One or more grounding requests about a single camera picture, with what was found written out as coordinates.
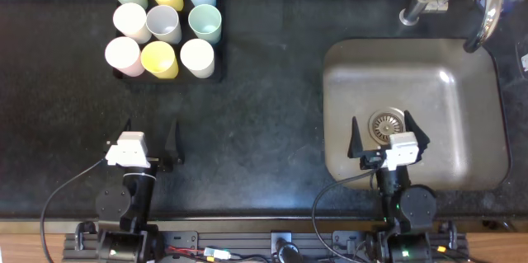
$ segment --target sink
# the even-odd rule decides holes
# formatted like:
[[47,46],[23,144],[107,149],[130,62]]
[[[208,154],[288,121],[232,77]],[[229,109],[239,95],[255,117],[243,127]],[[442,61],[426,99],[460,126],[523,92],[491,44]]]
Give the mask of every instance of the sink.
[[[434,190],[488,190],[510,166],[495,65],[488,52],[464,52],[464,40],[344,40],[324,59],[326,165],[341,180],[362,173],[347,157],[352,117],[364,149],[404,130],[409,110],[431,139],[408,167],[414,184]],[[348,184],[367,189],[369,180]]]

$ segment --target black countertop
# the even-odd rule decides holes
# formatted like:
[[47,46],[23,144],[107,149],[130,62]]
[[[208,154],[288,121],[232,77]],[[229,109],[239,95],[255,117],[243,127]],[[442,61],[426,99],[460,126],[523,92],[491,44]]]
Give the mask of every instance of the black countertop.
[[[104,59],[115,0],[0,0],[0,218],[37,218],[60,184],[101,158],[120,120],[149,146],[181,122],[186,163],[160,173],[154,219],[307,217],[333,182],[324,165],[323,56],[350,38],[465,38],[481,22],[474,0],[403,26],[410,0],[224,0],[218,84],[127,85]],[[511,171],[496,190],[440,191],[439,217],[528,214],[528,4],[485,45],[497,61]],[[95,218],[94,199],[122,172],[100,166],[59,193],[51,218]],[[321,215],[380,218],[374,191],[338,188]]]

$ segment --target faucet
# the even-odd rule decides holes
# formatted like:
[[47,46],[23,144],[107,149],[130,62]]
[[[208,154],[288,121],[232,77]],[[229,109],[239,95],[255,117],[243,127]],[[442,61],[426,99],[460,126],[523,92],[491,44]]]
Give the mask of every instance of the faucet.
[[[448,0],[412,0],[409,8],[403,9],[399,18],[407,26],[415,25],[423,12],[445,12]],[[488,40],[497,27],[501,16],[502,0],[486,0],[484,18],[478,29],[465,41],[464,50],[473,53]]]

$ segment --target sink drain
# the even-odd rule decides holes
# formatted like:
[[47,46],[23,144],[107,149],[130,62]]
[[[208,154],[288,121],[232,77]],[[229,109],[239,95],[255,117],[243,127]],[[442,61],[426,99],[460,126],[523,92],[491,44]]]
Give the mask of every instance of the sink drain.
[[380,144],[388,144],[389,136],[403,132],[403,112],[389,107],[376,111],[369,120],[369,131],[372,138]]

